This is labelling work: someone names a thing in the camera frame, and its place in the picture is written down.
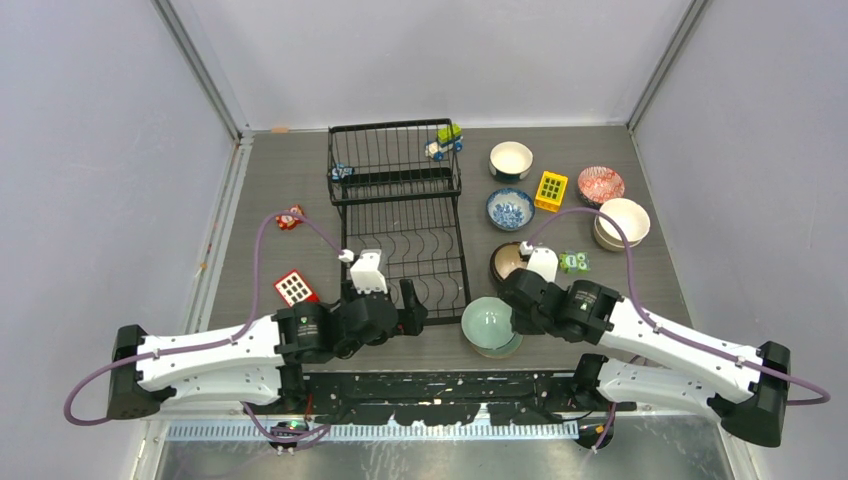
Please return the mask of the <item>pale green ceramic bowl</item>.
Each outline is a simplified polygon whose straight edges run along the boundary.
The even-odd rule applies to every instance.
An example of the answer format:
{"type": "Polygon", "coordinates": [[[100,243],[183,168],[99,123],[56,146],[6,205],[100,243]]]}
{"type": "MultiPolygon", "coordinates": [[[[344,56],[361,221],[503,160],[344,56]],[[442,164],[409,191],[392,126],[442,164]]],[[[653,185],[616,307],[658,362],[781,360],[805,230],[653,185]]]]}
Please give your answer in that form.
{"type": "Polygon", "coordinates": [[[504,359],[514,355],[520,348],[522,341],[523,336],[515,334],[507,343],[499,347],[483,347],[473,342],[470,343],[470,346],[483,357],[490,359],[504,359]]]}

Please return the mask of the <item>light blue dotted bowl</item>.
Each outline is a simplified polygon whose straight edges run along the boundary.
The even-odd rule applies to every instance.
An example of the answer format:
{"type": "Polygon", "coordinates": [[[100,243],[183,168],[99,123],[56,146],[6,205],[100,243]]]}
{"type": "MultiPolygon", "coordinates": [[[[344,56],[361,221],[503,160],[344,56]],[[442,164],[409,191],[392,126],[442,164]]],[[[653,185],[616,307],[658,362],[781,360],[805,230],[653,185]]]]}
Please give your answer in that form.
{"type": "Polygon", "coordinates": [[[461,329],[466,340],[483,347],[499,347],[515,334],[512,328],[513,310],[497,297],[480,297],[464,310],[461,329]]]}

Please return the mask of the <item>brown patterned band bowl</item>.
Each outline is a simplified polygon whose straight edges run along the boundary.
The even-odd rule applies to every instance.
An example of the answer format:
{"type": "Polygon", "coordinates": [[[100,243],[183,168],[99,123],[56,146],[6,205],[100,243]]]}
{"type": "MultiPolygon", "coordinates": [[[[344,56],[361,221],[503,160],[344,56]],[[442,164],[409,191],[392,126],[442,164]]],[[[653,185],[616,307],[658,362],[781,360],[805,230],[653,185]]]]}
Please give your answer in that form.
{"type": "Polygon", "coordinates": [[[520,253],[519,242],[509,242],[498,246],[489,259],[489,275],[498,287],[516,269],[525,269],[527,261],[520,253]]]}

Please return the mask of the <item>white blue floral bowl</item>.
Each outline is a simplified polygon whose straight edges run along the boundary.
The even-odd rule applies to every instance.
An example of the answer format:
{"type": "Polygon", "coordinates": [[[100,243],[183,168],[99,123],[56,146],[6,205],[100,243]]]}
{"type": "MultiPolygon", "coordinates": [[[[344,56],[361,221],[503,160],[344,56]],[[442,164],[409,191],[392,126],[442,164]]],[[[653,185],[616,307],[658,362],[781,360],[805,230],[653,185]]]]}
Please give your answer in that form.
{"type": "Polygon", "coordinates": [[[485,212],[498,229],[512,232],[527,226],[535,216],[533,199],[516,188],[494,191],[485,202],[485,212]]]}

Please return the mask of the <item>black wire dish rack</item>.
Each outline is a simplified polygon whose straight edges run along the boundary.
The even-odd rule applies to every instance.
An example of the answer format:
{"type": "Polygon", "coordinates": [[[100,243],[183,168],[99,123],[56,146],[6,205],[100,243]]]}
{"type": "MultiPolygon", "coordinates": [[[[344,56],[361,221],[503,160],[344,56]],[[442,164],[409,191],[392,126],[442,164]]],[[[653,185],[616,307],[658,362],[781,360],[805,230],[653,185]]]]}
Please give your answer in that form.
{"type": "Polygon", "coordinates": [[[434,161],[424,147],[449,118],[332,126],[327,183],[341,221],[341,243],[360,253],[381,249],[392,300],[401,305],[401,279],[410,279],[427,308],[428,325],[459,322],[470,282],[458,212],[462,193],[458,153],[434,161]],[[330,169],[355,169],[334,183],[330,169]]]}

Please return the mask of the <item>beige bowl with brown markings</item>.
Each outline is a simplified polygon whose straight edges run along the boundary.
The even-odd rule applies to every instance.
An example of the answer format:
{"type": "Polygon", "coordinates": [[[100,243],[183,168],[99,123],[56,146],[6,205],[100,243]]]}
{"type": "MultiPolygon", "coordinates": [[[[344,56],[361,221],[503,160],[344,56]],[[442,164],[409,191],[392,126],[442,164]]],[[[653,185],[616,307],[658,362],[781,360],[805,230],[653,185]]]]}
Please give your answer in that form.
{"type": "Polygon", "coordinates": [[[625,249],[617,230],[614,227],[605,228],[600,219],[597,219],[593,224],[593,236],[596,242],[606,250],[623,252],[625,249]]]}

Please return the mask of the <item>beige bowl with flower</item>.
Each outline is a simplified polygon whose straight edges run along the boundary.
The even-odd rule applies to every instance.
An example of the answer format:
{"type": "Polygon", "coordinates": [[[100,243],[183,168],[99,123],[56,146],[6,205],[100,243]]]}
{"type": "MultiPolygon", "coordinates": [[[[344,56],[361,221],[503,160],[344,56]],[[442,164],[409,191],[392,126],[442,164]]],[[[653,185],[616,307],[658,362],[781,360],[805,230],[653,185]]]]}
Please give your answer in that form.
{"type": "Polygon", "coordinates": [[[595,230],[611,244],[623,246],[622,236],[607,220],[610,217],[623,231],[631,246],[640,243],[650,232],[651,220],[647,211],[638,203],[626,198],[614,198],[602,204],[604,216],[596,218],[595,230]]]}

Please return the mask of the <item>red white patterned bowl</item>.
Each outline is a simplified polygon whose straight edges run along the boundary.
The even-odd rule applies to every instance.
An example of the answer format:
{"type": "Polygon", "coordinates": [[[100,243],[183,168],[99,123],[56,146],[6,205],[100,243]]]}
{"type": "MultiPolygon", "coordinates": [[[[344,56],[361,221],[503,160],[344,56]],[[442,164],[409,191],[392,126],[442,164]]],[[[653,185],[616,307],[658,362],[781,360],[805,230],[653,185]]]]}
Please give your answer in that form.
{"type": "Polygon", "coordinates": [[[587,206],[599,208],[606,201],[624,196],[626,186],[618,172],[606,166],[590,166],[577,178],[578,198],[587,206]]]}

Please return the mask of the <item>teal bowl white inside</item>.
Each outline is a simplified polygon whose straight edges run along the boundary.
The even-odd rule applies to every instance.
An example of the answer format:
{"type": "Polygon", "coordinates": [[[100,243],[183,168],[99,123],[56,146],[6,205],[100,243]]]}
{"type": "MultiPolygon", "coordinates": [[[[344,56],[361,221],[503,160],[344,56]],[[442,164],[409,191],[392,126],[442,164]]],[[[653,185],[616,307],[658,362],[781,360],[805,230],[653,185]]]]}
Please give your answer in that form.
{"type": "Polygon", "coordinates": [[[533,152],[524,144],[505,141],[495,145],[489,154],[489,172],[503,183],[524,180],[534,161],[533,152]]]}

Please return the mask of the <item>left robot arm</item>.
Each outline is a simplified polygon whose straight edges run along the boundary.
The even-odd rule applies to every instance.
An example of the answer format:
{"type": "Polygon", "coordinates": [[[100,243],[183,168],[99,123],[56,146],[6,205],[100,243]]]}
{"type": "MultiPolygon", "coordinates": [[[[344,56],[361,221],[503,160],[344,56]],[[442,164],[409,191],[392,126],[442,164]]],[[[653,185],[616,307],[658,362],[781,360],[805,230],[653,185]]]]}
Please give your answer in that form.
{"type": "Polygon", "coordinates": [[[119,329],[110,374],[109,420],[151,416],[186,402],[245,402],[284,414],[306,405],[306,365],[348,359],[362,347],[422,333],[428,310],[409,279],[402,304],[388,293],[354,294],[333,304],[302,301],[252,321],[191,335],[119,329]]]}

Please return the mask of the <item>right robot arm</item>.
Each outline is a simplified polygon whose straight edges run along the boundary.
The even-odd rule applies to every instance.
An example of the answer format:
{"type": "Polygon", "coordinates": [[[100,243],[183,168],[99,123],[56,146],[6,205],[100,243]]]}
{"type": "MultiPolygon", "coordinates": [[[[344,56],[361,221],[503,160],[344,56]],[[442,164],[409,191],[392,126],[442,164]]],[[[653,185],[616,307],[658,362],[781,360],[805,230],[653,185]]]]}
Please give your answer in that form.
{"type": "Polygon", "coordinates": [[[563,289],[526,269],[513,271],[498,296],[513,311],[521,335],[588,343],[649,360],[636,366],[602,354],[584,354],[570,385],[584,410],[643,403],[699,414],[748,443],[782,443],[791,353],[776,342],[734,344],[676,322],[644,320],[635,302],[589,280],[563,289]]]}

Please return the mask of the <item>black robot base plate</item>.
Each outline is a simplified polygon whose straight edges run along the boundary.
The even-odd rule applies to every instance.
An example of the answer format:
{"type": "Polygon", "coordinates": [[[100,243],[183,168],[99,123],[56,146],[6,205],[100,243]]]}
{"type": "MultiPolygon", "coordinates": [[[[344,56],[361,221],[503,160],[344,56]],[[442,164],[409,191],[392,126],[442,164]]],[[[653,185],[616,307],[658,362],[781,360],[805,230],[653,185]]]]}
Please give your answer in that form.
{"type": "Polygon", "coordinates": [[[258,415],[304,415],[332,425],[548,425],[608,411],[569,371],[314,372],[283,387],[258,415]]]}

